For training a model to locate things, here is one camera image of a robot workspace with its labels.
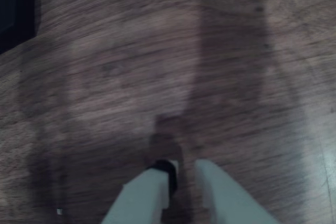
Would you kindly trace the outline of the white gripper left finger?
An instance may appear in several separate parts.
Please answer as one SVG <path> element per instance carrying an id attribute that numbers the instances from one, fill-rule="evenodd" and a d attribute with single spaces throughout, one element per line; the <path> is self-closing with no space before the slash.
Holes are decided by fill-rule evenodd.
<path id="1" fill-rule="evenodd" d="M 177 190 L 178 161 L 157 160 L 123 185 L 103 224 L 162 222 L 162 212 Z"/>

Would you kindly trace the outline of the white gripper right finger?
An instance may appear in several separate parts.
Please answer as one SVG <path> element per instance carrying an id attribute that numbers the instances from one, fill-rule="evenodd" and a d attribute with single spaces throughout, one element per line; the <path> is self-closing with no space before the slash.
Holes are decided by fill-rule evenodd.
<path id="1" fill-rule="evenodd" d="M 208 159 L 195 162 L 196 182 L 211 223 L 278 223 L 257 200 L 217 164 Z"/>

